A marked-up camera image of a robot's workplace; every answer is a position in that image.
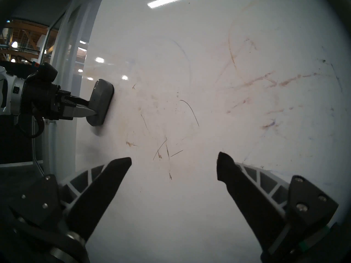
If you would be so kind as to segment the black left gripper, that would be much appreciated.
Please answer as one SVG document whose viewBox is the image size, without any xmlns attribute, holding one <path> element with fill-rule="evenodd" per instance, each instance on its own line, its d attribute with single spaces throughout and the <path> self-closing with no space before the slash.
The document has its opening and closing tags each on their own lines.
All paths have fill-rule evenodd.
<svg viewBox="0 0 351 263">
<path fill-rule="evenodd" d="M 78 104 L 75 107 L 64 105 L 65 102 Z M 61 90 L 61 87 L 40 78 L 38 73 L 30 74 L 22 89 L 20 113 L 34 115 L 49 120 L 73 120 L 96 115 L 97 112 L 88 108 L 89 101 Z"/>
</svg>

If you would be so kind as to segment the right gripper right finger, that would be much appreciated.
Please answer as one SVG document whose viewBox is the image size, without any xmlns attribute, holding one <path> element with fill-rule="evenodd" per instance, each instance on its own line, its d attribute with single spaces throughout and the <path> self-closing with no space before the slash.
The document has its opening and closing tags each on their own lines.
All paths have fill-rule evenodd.
<svg viewBox="0 0 351 263">
<path fill-rule="evenodd" d="M 257 238 L 263 253 L 293 253 L 326 227 L 338 203 L 300 175 L 290 182 L 271 171 L 236 163 L 219 152 L 217 179 Z"/>
</svg>

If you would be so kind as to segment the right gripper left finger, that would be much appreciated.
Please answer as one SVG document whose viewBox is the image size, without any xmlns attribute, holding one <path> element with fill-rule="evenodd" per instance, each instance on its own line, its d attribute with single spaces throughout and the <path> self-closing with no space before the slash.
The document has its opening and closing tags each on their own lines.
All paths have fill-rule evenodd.
<svg viewBox="0 0 351 263">
<path fill-rule="evenodd" d="M 30 226 L 61 234 L 72 231 L 87 241 L 131 165 L 131 158 L 124 157 L 84 171 L 69 182 L 87 184 L 76 197 L 68 183 L 59 185 L 53 174 L 45 175 L 11 199 L 8 207 Z"/>
</svg>

